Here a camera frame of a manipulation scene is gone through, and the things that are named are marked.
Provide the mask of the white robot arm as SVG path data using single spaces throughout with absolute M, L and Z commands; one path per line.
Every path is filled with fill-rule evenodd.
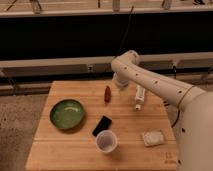
M 177 107 L 183 114 L 177 171 L 213 171 L 213 91 L 143 69 L 139 63 L 134 50 L 114 58 L 115 85 L 124 88 L 133 81 Z

